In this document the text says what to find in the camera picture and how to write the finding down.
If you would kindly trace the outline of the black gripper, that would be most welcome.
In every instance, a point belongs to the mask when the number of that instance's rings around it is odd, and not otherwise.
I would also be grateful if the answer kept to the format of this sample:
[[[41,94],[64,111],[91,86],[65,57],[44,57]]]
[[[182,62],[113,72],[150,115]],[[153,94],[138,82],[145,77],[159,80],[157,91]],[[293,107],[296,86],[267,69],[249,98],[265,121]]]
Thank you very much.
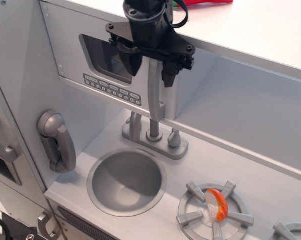
[[[163,62],[164,87],[171,88],[180,71],[191,70],[194,65],[195,47],[176,33],[163,16],[151,22],[112,22],[106,25],[106,31],[126,70],[134,77],[143,57],[155,59]]]

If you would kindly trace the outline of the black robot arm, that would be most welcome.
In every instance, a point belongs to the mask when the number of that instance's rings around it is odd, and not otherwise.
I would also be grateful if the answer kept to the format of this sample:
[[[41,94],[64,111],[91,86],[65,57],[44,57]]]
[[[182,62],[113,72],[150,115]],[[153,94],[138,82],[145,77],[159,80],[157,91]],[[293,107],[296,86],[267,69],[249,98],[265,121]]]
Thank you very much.
[[[171,0],[126,0],[123,11],[128,21],[106,26],[111,35],[109,41],[119,50],[126,70],[136,76],[143,57],[160,61],[166,88],[174,85],[180,71],[193,68],[196,52],[196,48],[176,32],[188,18],[174,24],[173,8]]]

